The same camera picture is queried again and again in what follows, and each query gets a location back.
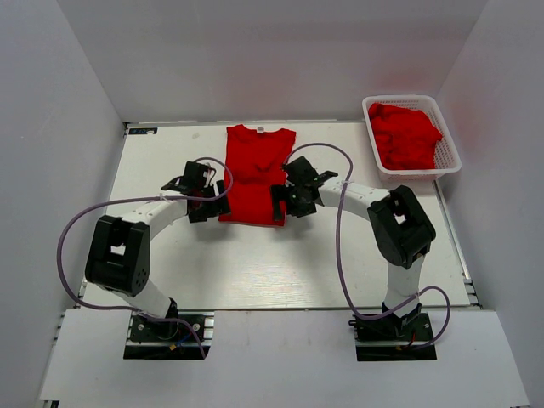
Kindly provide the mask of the red t shirt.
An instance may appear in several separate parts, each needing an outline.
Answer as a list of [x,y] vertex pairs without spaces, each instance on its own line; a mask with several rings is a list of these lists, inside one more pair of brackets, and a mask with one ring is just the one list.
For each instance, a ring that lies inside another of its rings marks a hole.
[[242,124],[227,128],[226,166],[230,172],[224,181],[233,187],[227,195],[230,214],[222,215],[222,223],[281,227],[285,223],[285,206],[280,218],[274,219],[270,187],[284,184],[281,166],[292,153],[297,134],[281,128],[260,133]]

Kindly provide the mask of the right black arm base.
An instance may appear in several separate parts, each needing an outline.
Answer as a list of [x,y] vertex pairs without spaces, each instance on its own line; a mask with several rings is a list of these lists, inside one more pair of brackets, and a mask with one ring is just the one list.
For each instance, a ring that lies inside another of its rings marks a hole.
[[427,313],[419,314],[399,332],[386,320],[368,321],[353,316],[348,324],[354,330],[358,362],[437,360],[434,345],[422,347],[434,338]]

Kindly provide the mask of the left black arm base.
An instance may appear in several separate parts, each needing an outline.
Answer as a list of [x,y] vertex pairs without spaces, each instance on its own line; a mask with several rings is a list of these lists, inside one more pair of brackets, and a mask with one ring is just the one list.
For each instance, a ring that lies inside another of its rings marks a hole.
[[214,313],[189,312],[179,318],[191,325],[204,354],[190,329],[181,323],[151,322],[133,314],[129,321],[123,359],[204,360],[213,341]]

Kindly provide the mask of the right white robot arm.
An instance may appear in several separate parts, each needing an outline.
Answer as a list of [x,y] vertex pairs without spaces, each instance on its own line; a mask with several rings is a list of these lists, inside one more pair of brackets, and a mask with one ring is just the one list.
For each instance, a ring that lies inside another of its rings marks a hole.
[[385,332],[401,339],[412,332],[421,312],[421,270],[435,229],[413,191],[404,185],[377,189],[341,178],[337,173],[317,173],[301,156],[282,167],[284,184],[270,186],[273,218],[296,218],[330,207],[370,222],[377,248],[388,264],[386,296],[382,302]]

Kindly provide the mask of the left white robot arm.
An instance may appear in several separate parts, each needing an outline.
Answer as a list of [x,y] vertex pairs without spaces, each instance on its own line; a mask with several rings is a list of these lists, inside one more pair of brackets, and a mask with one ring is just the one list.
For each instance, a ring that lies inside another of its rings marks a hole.
[[97,221],[85,268],[85,278],[126,302],[132,311],[151,317],[150,329],[162,339],[179,331],[176,302],[150,279],[151,241],[181,218],[205,222],[230,213],[223,180],[200,181],[188,176],[170,180],[161,190],[167,198],[148,201],[120,217]]

